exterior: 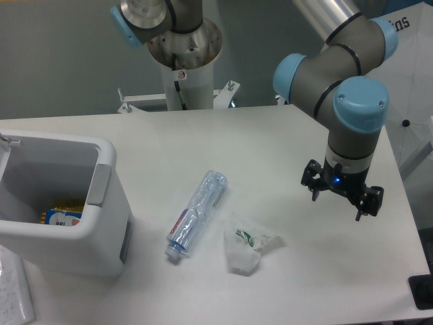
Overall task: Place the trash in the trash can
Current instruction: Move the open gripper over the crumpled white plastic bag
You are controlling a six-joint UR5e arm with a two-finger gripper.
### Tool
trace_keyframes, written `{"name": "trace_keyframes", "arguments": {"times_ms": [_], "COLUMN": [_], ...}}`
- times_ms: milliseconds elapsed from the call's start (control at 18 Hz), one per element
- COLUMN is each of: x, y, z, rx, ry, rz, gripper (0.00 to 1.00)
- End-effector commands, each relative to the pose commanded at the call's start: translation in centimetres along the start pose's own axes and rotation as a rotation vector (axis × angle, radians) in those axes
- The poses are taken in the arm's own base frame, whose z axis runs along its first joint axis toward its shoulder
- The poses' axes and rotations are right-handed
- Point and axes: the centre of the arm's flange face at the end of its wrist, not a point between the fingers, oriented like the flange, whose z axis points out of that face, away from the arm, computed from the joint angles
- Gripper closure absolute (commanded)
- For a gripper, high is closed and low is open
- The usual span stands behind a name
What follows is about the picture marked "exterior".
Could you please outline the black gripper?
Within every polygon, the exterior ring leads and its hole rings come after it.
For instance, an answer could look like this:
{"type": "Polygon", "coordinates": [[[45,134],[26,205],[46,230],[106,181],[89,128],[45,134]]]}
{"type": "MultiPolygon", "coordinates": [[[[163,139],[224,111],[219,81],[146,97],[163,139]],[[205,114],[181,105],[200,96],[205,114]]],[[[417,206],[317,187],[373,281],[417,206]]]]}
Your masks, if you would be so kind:
{"type": "Polygon", "coordinates": [[[326,190],[352,199],[352,204],[357,208],[355,221],[360,221],[362,215],[376,217],[382,206],[384,188],[366,186],[369,166],[369,156],[362,159],[326,156],[323,168],[311,159],[304,169],[301,184],[312,193],[313,202],[320,192],[326,190]]]}

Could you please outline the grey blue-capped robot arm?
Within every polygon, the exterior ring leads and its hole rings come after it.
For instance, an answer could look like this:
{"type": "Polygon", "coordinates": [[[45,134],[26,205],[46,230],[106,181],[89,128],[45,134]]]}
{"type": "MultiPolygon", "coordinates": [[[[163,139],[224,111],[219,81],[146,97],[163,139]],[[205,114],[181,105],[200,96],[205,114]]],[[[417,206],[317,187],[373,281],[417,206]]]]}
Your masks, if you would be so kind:
{"type": "MultiPolygon", "coordinates": [[[[311,160],[301,183],[313,196],[329,190],[348,199],[358,216],[378,214],[384,189],[365,183],[386,122],[389,94],[367,74],[398,46],[393,25],[366,18],[352,1],[297,1],[324,40],[313,58],[293,53],[273,75],[281,99],[328,130],[323,163],[311,160]]],[[[219,28],[204,17],[201,1],[119,1],[110,11],[131,47],[146,45],[164,73],[169,110],[212,109],[213,63],[221,52],[219,28]]]]}

